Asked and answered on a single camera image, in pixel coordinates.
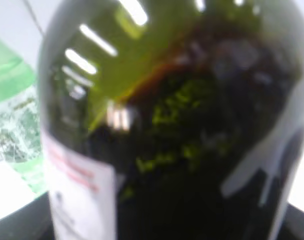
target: dark glass bottle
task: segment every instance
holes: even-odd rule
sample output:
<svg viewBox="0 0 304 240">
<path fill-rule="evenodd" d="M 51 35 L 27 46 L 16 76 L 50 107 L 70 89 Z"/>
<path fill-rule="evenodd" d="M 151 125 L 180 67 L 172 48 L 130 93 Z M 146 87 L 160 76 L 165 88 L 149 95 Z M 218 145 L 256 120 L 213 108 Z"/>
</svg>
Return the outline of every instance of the dark glass bottle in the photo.
<svg viewBox="0 0 304 240">
<path fill-rule="evenodd" d="M 290 0 L 69 0 L 38 76 L 58 239 L 275 239 L 304 143 Z"/>
</svg>

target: dark liquid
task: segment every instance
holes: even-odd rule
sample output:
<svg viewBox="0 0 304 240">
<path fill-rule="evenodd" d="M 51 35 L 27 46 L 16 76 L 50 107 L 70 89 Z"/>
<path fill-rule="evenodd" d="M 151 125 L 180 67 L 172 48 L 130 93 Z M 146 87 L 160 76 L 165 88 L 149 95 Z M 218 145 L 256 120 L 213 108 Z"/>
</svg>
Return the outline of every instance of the dark liquid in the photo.
<svg viewBox="0 0 304 240">
<path fill-rule="evenodd" d="M 202 37 L 184 43 L 175 59 L 123 100 L 121 109 L 132 115 L 129 130 L 103 125 L 88 140 L 91 157 L 126 176 L 118 186 L 120 239 L 241 239 L 256 221 L 271 223 L 265 211 L 277 207 L 279 178 L 263 209 L 263 171 L 228 199 L 220 185 L 274 126 L 299 71 L 281 69 L 275 53 L 255 38 L 204 43 Z M 195 54 L 191 43 L 198 44 Z M 198 58 L 208 46 L 211 59 Z M 179 57 L 187 63 L 173 64 Z M 254 63 L 237 66 L 237 57 Z M 230 68 L 226 75 L 213 73 L 224 67 Z M 267 234 L 249 231 L 249 239 Z"/>
<path fill-rule="evenodd" d="M 115 40 L 116 58 L 79 33 L 65 35 L 53 58 L 46 50 L 61 46 L 45 44 L 43 65 L 52 75 L 40 74 L 44 127 L 66 147 L 115 167 L 118 240 L 267 240 L 273 229 L 304 126 L 281 159 L 246 157 L 278 127 L 304 67 L 290 31 L 269 35 L 273 21 L 262 16 L 271 13 L 228 0 L 207 3 L 196 14 L 189 1 L 145 1 L 151 23 L 136 40 L 125 37 L 110 19 L 114 7 L 107 8 L 90 23 Z M 76 11 L 74 4 L 66 12 Z M 97 63 L 101 75 L 85 77 L 100 92 L 95 85 L 84 98 L 71 98 L 60 70 L 71 65 L 66 48 Z M 101 117 L 92 130 L 94 112 Z M 244 162 L 248 169 L 239 173 Z M 233 174 L 241 182 L 234 190 L 225 187 Z"/>
</svg>

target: bottle label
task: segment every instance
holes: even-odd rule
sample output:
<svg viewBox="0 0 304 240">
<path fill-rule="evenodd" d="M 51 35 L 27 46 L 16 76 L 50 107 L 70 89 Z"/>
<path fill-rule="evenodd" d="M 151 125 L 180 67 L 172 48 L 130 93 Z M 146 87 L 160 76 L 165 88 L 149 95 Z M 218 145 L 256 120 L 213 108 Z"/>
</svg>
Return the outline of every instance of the bottle label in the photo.
<svg viewBox="0 0 304 240">
<path fill-rule="evenodd" d="M 42 131 L 56 240 L 116 240 L 115 170 Z"/>
</svg>

